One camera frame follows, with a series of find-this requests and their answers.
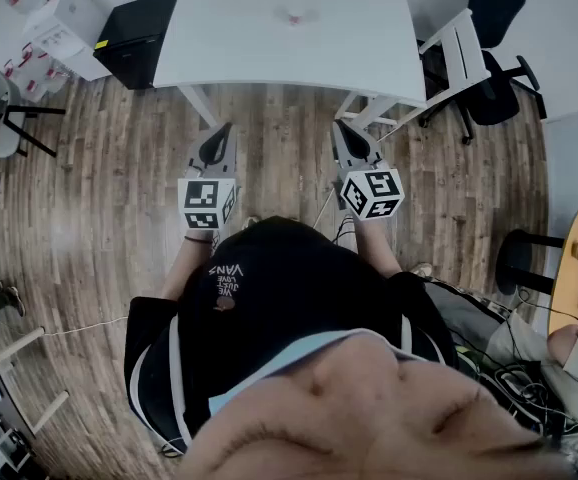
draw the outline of black mini fridge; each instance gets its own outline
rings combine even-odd
[[[94,57],[131,90],[153,87],[160,49],[176,0],[136,0],[115,7]]]

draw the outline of shoe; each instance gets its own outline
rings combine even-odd
[[[433,274],[433,266],[431,263],[418,263],[409,272],[420,277],[431,277]]]
[[[20,295],[18,294],[18,289],[14,286],[10,286],[8,288],[5,288],[3,290],[3,292],[6,293],[7,295],[9,295],[9,297],[11,297],[13,299],[14,307],[16,308],[16,311],[18,311],[18,314],[21,317],[24,317],[27,314],[27,309],[25,308],[25,305],[22,303],[22,300],[20,299]]]
[[[245,220],[245,223],[242,225],[242,230],[244,231],[247,228],[250,228],[251,226],[253,226],[254,224],[258,224],[258,222],[260,222],[260,217],[247,217],[247,219]]]

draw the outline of black office chair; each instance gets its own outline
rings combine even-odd
[[[469,0],[469,8],[473,11],[471,18],[481,48],[494,48],[502,42],[511,22],[525,2],[526,0]],[[418,120],[422,128],[429,126],[430,120],[435,115],[455,101],[467,130],[462,143],[468,145],[473,140],[473,127],[469,116],[481,126],[490,126],[511,119],[520,112],[518,99],[511,85],[513,78],[526,76],[534,90],[540,90],[538,80],[523,57],[518,56],[520,67],[503,71],[491,53],[487,51],[482,53],[485,65],[491,72],[491,78],[443,101],[427,114],[423,114]],[[425,74],[442,89],[448,87],[447,81],[442,77],[427,71]]]

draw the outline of round wooden table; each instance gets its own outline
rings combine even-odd
[[[530,271],[533,245],[562,249],[555,279]],[[518,285],[551,295],[551,309],[564,314],[549,313],[549,333],[578,323],[578,214],[566,239],[522,230],[509,233],[498,253],[496,282],[506,295],[514,293]]]

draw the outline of forearm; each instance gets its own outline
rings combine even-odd
[[[188,230],[186,236],[196,240],[207,240],[210,243],[198,243],[183,240],[171,270],[167,274],[160,298],[178,300],[185,290],[189,277],[198,267],[204,265],[211,257],[212,231]]]
[[[361,221],[354,216],[358,254],[384,277],[402,272],[379,220]]]

